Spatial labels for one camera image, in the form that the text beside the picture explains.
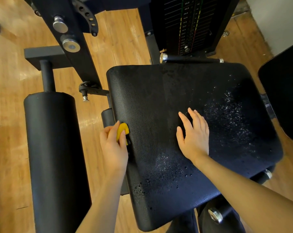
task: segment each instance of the white wall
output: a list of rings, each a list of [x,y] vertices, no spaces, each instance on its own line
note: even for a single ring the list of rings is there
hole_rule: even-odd
[[[293,45],[293,0],[247,0],[272,53]]]

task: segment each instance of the left hand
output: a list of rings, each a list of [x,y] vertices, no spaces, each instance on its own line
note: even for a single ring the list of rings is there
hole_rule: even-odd
[[[119,124],[120,122],[117,121],[114,126],[104,128],[100,133],[100,143],[107,175],[123,178],[128,162],[128,151],[125,131],[122,131],[120,135],[119,144],[116,142]]]

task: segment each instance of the forearm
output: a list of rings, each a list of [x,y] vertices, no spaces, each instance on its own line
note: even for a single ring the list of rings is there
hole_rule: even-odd
[[[107,177],[76,233],[114,232],[123,177]]]
[[[210,179],[254,232],[293,232],[293,202],[206,156],[194,165]]]

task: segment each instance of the wooden floor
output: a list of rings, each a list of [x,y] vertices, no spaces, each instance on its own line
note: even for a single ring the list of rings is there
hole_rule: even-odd
[[[149,53],[137,10],[102,12],[97,15],[99,35],[85,34],[103,88],[106,71],[116,65],[149,64]],[[40,72],[23,56],[27,47],[56,45],[40,17],[23,0],[0,0],[0,233],[35,232],[23,100],[43,89]],[[249,13],[231,19],[230,35],[221,38],[216,57],[243,63],[257,78],[259,67],[271,58]],[[102,185],[104,169],[99,132],[100,113],[108,108],[106,97],[90,95],[83,103],[78,92],[80,78],[73,68],[54,71],[57,91],[75,97],[92,196]],[[293,141],[273,121],[281,138],[284,159],[266,186],[293,200]],[[154,231],[163,233],[169,224]],[[120,200],[117,233],[140,232],[129,196]]]

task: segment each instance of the gym machine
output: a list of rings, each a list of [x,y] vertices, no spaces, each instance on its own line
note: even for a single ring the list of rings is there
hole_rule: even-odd
[[[176,114],[189,106],[207,118],[213,159],[259,183],[271,177],[283,156],[270,120],[275,117],[272,99],[258,94],[243,65],[206,58],[214,54],[238,0],[25,1],[59,43],[24,50],[42,72],[44,87],[24,100],[36,232],[73,233],[91,206],[75,101],[55,91],[53,69],[74,67],[83,100],[88,94],[108,97],[104,126],[115,120],[129,125],[130,156],[121,192],[130,194],[143,231],[220,194],[178,148]],[[153,65],[111,68],[109,90],[103,90],[83,33],[99,34],[95,14],[129,8],[139,9]],[[161,56],[159,49],[164,49]],[[270,77],[260,75],[269,71],[269,62],[259,71],[262,83]],[[269,95],[276,97],[274,91]],[[281,96],[286,99],[286,92]],[[282,118],[287,132],[288,117]],[[222,205],[210,208],[215,221],[230,212],[227,203]]]

